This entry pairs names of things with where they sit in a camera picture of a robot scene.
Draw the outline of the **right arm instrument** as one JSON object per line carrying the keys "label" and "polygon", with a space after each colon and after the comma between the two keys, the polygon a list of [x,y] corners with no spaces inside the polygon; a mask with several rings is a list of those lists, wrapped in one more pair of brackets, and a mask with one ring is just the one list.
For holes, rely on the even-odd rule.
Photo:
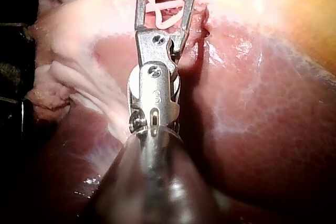
{"label": "right arm instrument", "polygon": [[180,36],[156,29],[139,29],[135,41],[138,64],[128,79],[130,132],[165,126],[178,133]]}

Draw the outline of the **right arm instrument jaw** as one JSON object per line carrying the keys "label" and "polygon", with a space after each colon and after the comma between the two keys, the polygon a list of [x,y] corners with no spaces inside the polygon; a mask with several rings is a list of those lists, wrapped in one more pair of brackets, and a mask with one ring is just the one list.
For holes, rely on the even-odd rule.
{"label": "right arm instrument jaw", "polygon": [[140,30],[145,27],[145,11],[147,0],[136,0],[134,30]]}
{"label": "right arm instrument jaw", "polygon": [[172,59],[180,59],[186,45],[190,33],[194,4],[195,0],[184,0],[180,28],[170,35],[173,43],[170,49],[170,56]]}

